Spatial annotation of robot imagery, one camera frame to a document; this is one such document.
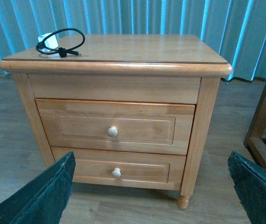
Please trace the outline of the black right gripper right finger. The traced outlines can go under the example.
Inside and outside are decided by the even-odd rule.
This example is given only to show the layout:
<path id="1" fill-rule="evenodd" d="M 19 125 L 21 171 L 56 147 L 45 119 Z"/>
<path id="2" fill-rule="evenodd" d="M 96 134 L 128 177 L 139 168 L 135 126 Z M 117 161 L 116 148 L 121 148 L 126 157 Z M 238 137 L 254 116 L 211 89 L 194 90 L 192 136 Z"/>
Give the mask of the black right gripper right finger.
<path id="1" fill-rule="evenodd" d="M 231 152 L 228 167 L 250 222 L 266 224 L 266 170 L 236 152 Z"/>

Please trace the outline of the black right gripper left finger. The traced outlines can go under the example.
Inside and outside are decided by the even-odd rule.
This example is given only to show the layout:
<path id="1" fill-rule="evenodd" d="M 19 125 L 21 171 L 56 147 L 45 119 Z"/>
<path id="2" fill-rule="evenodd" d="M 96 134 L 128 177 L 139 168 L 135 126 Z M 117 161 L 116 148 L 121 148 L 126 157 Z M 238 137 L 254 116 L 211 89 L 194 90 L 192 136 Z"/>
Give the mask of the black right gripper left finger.
<path id="1" fill-rule="evenodd" d="M 68 152 L 0 203 L 0 224 L 58 224 L 72 193 L 75 165 Z"/>

